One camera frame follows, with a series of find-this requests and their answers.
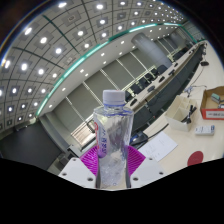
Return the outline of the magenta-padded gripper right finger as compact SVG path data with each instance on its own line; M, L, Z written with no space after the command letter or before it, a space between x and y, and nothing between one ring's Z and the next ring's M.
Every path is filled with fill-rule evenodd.
M126 168L128 188L140 188L165 176L166 172L155 159L145 157L132 146L128 147Z

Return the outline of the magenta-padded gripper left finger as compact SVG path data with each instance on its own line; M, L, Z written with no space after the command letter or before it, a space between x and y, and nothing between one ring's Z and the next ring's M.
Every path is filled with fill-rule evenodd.
M80 158L72 157L59 177L84 188L96 189L98 171L97 147L93 147Z

